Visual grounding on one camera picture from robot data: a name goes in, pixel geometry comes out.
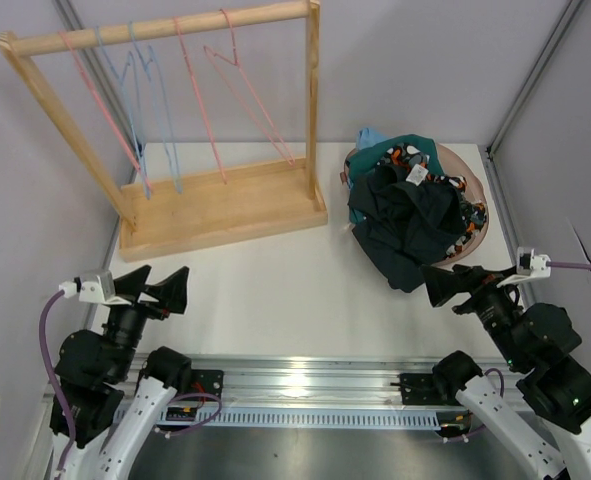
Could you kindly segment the black shorts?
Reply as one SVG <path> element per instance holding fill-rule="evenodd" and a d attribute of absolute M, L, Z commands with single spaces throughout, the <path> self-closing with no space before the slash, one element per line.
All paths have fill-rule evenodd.
<path fill-rule="evenodd" d="M 360 175 L 348 206 L 364 216 L 352 229 L 363 252 L 391 289 L 411 293 L 424 283 L 421 267 L 444 260 L 466 224 L 454 186 L 406 177 L 397 166 Z"/>

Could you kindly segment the orange camouflage shorts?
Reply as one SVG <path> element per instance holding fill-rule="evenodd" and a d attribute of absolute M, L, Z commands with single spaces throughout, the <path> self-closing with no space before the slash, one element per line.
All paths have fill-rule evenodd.
<path fill-rule="evenodd" d="M 377 168 L 395 167 L 407 183 L 449 186 L 458 196 L 465 231 L 449 246 L 442 265 L 463 259 L 484 239 L 489 225 L 489 209 L 481 180 L 453 150 L 431 141 L 432 148 L 418 148 L 410 140 L 397 141 L 376 163 Z"/>

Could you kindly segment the light blue shorts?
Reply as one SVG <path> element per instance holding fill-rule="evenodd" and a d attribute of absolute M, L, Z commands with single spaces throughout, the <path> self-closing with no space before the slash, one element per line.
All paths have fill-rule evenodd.
<path fill-rule="evenodd" d="M 388 140 L 388 137 L 374 128 L 365 127 L 362 128 L 356 137 L 355 147 L 347 154 L 344 160 L 343 180 L 342 182 L 347 185 L 348 191 L 351 191 L 353 182 L 349 178 L 350 171 L 350 159 L 358 151 L 372 147 L 378 143 Z"/>

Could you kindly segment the light blue hanger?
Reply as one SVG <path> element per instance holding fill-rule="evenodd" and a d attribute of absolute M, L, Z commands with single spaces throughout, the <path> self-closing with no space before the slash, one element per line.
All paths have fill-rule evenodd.
<path fill-rule="evenodd" d="M 132 21 L 128 22 L 127 28 L 131 43 L 135 53 L 137 54 L 137 57 L 139 58 L 141 67 L 144 70 L 149 87 L 151 89 L 151 102 L 155 121 L 168 161 L 169 172 L 173 180 L 174 188 L 177 193 L 182 193 L 183 187 L 181 184 L 179 159 L 162 69 L 159 65 L 155 50 L 151 44 L 146 45 L 148 57 L 144 56 L 143 50 L 140 48 L 138 41 L 136 40 Z"/>
<path fill-rule="evenodd" d="M 94 27 L 94 34 L 96 40 L 98 42 L 99 48 L 102 52 L 104 60 L 108 64 L 109 70 L 113 75 L 114 79 L 117 81 L 122 97 L 122 102 L 125 107 L 129 128 L 130 128 L 130 139 L 134 146 L 134 152 L 137 159 L 138 165 L 138 172 L 140 178 L 143 183 L 143 191 L 145 194 L 146 199 L 151 198 L 151 186 L 148 178 L 147 173 L 147 165 L 146 165 L 146 156 L 144 154 L 144 146 L 142 143 L 141 138 L 141 113 L 142 113 L 142 105 L 141 105 L 141 96 L 140 96 L 140 88 L 139 88 L 139 78 L 138 72 L 136 67 L 135 56 L 131 50 L 129 50 L 126 54 L 126 59 L 124 62 L 123 67 L 121 68 L 121 72 L 118 72 L 117 67 L 112 62 L 106 46 L 104 45 L 103 39 L 100 34 L 100 28 L 98 26 Z M 127 83 L 127 77 L 132 75 L 134 86 L 135 86 L 135 98 L 132 98 Z"/>

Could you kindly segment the pink hanger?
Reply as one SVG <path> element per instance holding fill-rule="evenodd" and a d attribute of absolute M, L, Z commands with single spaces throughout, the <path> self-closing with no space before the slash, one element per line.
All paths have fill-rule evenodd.
<path fill-rule="evenodd" d="M 203 101 L 203 97 L 201 95 L 199 83 L 198 83 L 197 77 L 195 75 L 193 64 L 191 62 L 191 58 L 189 55 L 189 51 L 188 51 L 188 48 L 186 47 L 186 44 L 183 39 L 183 34 L 182 34 L 182 31 L 180 28 L 179 18 L 172 17 L 172 21 L 174 24 L 175 34 L 176 34 L 178 41 L 179 41 L 182 56 L 183 56 L 183 59 L 184 59 L 184 62 L 185 62 L 185 65 L 186 65 L 186 68 L 188 71 L 188 75 L 189 75 L 190 83 L 191 83 L 191 86 L 193 89 L 193 93 L 194 93 L 194 96 L 197 101 L 198 108 L 199 108 L 199 111 L 201 114 L 202 122 L 204 124 L 204 128 L 205 128 L 205 131 L 206 131 L 206 134 L 207 134 L 210 146 L 211 146 L 213 157 L 214 157 L 216 165 L 218 167 L 218 171 L 221 176 L 221 179 L 222 179 L 224 185 L 227 185 L 228 179 L 226 176 L 225 168 L 224 168 L 223 163 L 221 161 L 221 157 L 220 157 L 220 154 L 219 154 L 219 151 L 218 151 L 215 139 L 214 139 L 214 135 L 213 135 L 212 127 L 211 127 L 211 122 L 209 120 L 208 113 L 205 108 L 205 104 Z"/>
<path fill-rule="evenodd" d="M 79 54 L 72 47 L 66 33 L 64 31 L 60 30 L 58 32 L 58 36 L 65 44 L 67 50 L 70 52 L 80 77 L 82 78 L 85 86 L 87 87 L 87 89 L 91 93 L 96 105 L 98 106 L 99 110 L 101 111 L 101 113 L 102 113 L 103 117 L 105 118 L 108 126 L 110 127 L 112 133 L 114 134 L 114 136 L 118 140 L 119 145 L 121 146 L 122 150 L 126 154 L 126 157 L 128 158 L 128 160 L 130 161 L 130 163 L 134 167 L 135 171 L 139 174 L 139 176 L 142 180 L 145 198 L 149 199 L 151 197 L 151 183 L 148 180 L 147 174 L 143 171 L 143 167 L 145 166 L 145 161 L 143 159 L 143 156 L 141 154 L 135 154 L 133 152 L 133 150 L 131 149 L 131 147 L 129 146 L 129 144 L 127 143 L 125 136 L 121 133 L 120 129 L 118 128 L 118 125 L 115 123 L 106 104 L 102 100 L 98 90 L 96 89 L 93 81 L 91 80 L 89 74 L 87 73 L 87 71 L 81 61 Z"/>
<path fill-rule="evenodd" d="M 225 9 L 220 9 L 219 12 L 224 17 L 228 27 L 232 54 L 226 56 L 208 45 L 203 47 L 204 54 L 248 118 L 264 135 L 280 157 L 289 165 L 293 166 L 295 164 L 295 157 L 291 148 L 282 137 L 264 102 L 243 68 L 237 49 L 233 22 Z M 227 64 L 237 73 L 239 76 L 238 82 L 235 82 L 226 74 L 223 64 Z"/>

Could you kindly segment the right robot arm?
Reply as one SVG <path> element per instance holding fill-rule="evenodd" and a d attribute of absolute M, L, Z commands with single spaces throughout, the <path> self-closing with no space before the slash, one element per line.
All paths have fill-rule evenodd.
<path fill-rule="evenodd" d="M 510 371 L 521 374 L 516 387 L 549 429 L 553 444 L 506 404 L 462 351 L 433 367 L 431 389 L 439 401 L 457 402 L 473 413 L 534 478 L 591 479 L 591 373 L 571 355 L 582 339 L 564 308 L 519 304 L 518 284 L 546 279 L 556 266 L 548 256 L 530 253 L 506 270 L 421 269 L 432 306 L 468 294 L 454 313 L 478 317 Z"/>

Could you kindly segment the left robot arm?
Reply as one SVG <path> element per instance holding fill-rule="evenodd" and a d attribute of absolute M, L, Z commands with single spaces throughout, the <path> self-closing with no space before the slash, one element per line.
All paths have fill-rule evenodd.
<path fill-rule="evenodd" d="M 151 270 L 144 265 L 118 278 L 108 270 L 87 272 L 61 283 L 42 310 L 40 334 L 45 334 L 48 314 L 60 299 L 75 297 L 109 310 L 101 332 L 81 329 L 67 336 L 57 361 L 51 359 L 45 337 L 39 339 L 54 390 L 53 479 L 126 478 L 159 414 L 191 390 L 191 359 L 160 347 L 145 361 L 126 416 L 114 422 L 124 398 L 117 386 L 128 377 L 146 323 L 182 314 L 188 306 L 188 267 L 156 284 L 148 281 Z"/>

